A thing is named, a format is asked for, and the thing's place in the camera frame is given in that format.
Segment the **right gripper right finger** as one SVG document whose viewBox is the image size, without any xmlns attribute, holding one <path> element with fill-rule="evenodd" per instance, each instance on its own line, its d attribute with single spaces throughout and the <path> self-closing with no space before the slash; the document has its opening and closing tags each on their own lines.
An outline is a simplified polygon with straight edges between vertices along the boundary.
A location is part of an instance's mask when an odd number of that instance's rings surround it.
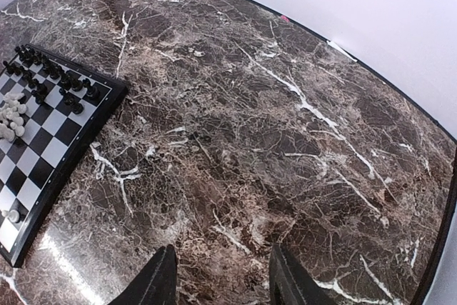
<svg viewBox="0 0 457 305">
<path fill-rule="evenodd" d="M 334 304 L 299 260 L 282 244 L 272 246 L 268 265 L 270 304 Z"/>
</svg>

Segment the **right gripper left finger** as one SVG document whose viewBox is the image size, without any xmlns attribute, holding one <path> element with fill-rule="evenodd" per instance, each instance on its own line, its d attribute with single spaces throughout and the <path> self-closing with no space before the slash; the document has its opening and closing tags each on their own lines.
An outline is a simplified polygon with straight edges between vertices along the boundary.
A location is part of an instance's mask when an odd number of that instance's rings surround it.
<svg viewBox="0 0 457 305">
<path fill-rule="evenodd" d="M 174 246 L 162 246 L 114 299 L 114 304 L 176 304 L 177 266 Z"/>
</svg>

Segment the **white chess rook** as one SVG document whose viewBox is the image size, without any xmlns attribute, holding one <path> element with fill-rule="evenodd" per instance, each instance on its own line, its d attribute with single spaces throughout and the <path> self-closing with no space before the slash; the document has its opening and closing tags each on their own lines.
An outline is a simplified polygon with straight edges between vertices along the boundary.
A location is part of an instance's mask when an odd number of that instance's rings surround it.
<svg viewBox="0 0 457 305">
<path fill-rule="evenodd" d="M 19 223 L 21 220 L 21 214 L 13 209 L 13 210 L 2 210 L 1 215 L 5 218 L 8 219 L 12 223 Z"/>
</svg>

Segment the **black grey chessboard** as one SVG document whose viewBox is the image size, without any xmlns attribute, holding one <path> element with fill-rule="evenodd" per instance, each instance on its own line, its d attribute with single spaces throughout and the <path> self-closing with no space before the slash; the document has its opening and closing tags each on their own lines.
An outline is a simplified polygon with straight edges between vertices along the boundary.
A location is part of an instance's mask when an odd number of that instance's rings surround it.
<svg viewBox="0 0 457 305">
<path fill-rule="evenodd" d="M 127 95 L 125 83 L 31 44 L 1 65 L 1 106 L 24 93 L 25 133 L 1 139 L 1 255 L 18 268 L 71 173 Z"/>
</svg>

